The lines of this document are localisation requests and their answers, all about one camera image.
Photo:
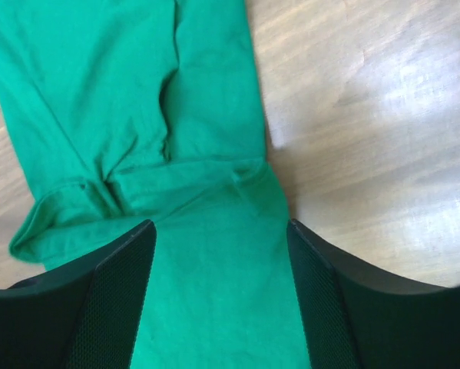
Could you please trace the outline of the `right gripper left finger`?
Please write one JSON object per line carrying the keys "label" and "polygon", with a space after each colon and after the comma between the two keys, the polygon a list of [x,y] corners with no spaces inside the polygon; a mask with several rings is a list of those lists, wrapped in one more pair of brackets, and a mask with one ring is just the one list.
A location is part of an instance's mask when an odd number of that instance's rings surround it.
{"label": "right gripper left finger", "polygon": [[128,368],[154,259],[144,221],[61,267],[0,289],[0,368]]}

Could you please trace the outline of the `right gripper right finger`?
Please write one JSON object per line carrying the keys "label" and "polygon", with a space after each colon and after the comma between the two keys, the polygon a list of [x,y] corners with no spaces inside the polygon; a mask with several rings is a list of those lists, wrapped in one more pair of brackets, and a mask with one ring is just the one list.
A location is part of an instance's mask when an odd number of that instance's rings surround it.
{"label": "right gripper right finger", "polygon": [[299,221],[287,244],[314,368],[460,368],[460,285],[376,267]]}

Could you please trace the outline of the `green polo shirt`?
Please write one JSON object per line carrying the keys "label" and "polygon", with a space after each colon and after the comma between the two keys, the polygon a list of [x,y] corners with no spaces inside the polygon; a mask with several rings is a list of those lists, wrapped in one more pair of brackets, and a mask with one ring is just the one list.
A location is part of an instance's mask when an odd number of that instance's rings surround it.
{"label": "green polo shirt", "polygon": [[145,219],[134,368],[307,368],[242,1],[0,1],[0,105],[56,268]]}

